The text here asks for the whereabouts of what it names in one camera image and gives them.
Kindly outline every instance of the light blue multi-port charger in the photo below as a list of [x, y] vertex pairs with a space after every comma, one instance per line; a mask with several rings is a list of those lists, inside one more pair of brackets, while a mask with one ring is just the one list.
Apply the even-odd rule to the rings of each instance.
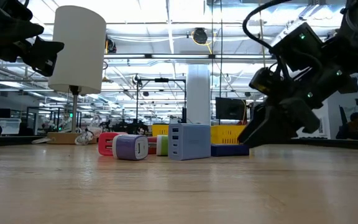
[[211, 156], [211, 127], [205, 124], [170, 124], [168, 157], [182, 161]]

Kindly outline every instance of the red charger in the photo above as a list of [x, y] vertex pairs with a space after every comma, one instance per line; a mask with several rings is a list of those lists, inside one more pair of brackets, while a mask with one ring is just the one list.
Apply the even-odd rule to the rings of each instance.
[[102, 156], [112, 156], [112, 140], [120, 134], [128, 133], [101, 133], [99, 136], [98, 149]]
[[147, 137], [149, 140], [149, 155], [157, 153], [157, 137]]

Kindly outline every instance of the lampshade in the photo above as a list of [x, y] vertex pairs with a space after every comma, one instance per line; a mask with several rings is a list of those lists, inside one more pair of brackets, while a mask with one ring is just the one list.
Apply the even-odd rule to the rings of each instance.
[[63, 42], [49, 88], [67, 92], [78, 86], [80, 94], [100, 93], [102, 85], [106, 21], [97, 13], [78, 6], [56, 10], [53, 41]]

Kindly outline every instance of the ceiling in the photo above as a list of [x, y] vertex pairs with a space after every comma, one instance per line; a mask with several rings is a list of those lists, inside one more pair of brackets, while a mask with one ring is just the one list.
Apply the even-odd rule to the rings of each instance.
[[[249, 89], [248, 83], [254, 73], [264, 64], [274, 63], [273, 60], [263, 60], [261, 46], [249, 40], [242, 31], [242, 21], [245, 16], [257, 7], [259, 1], [222, 0], [30, 0], [28, 8], [33, 12], [32, 22], [44, 26], [46, 40], [52, 40], [55, 11], [59, 6], [75, 5], [97, 12], [103, 16], [107, 24], [107, 34], [115, 42], [118, 54], [204, 54], [212, 51], [214, 54], [255, 55], [249, 60], [224, 60], [222, 73], [225, 74], [221, 83], [222, 96], [244, 98], [244, 92]], [[320, 2], [327, 5], [310, 6], [310, 3]], [[272, 44], [279, 41], [298, 22], [299, 15], [306, 7], [314, 10], [307, 22], [323, 39], [328, 33], [338, 28], [342, 15], [339, 10], [343, 1], [290, 1], [269, 8], [262, 12], [263, 37]], [[205, 29], [209, 36], [207, 46], [197, 45], [188, 34], [196, 27]], [[260, 33], [259, 15], [252, 18], [249, 29], [255, 35]], [[101, 111], [104, 114], [121, 114], [125, 109], [128, 117], [134, 116], [135, 85], [134, 75], [141, 78], [176, 78], [185, 79], [187, 65], [195, 63], [192, 59], [106, 59], [109, 67], [104, 75], [110, 82], [104, 82], [102, 93], [80, 98], [83, 112]], [[207, 63], [212, 70], [211, 88], [213, 98], [219, 96], [220, 69], [211, 60], [200, 60]], [[23, 63], [0, 62], [0, 79], [20, 80], [32, 79], [32, 82], [18, 83], [20, 86], [6, 85], [0, 82], [0, 88], [15, 88], [25, 90], [47, 89], [46, 78], [26, 68]], [[184, 88], [182, 83], [154, 83], [144, 86], [143, 91], [149, 91], [149, 96], [140, 95], [140, 116], [180, 115], [183, 104]], [[66, 103], [67, 93], [51, 91], [29, 91], [45, 103]], [[252, 93], [247, 100], [261, 100], [259, 93]]]

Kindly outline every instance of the purple charger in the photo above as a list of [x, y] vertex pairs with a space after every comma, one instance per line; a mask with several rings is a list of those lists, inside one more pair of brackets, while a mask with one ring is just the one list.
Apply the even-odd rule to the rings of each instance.
[[148, 153], [149, 141], [146, 136], [123, 134], [112, 140], [112, 155], [116, 159], [139, 161], [146, 158]]

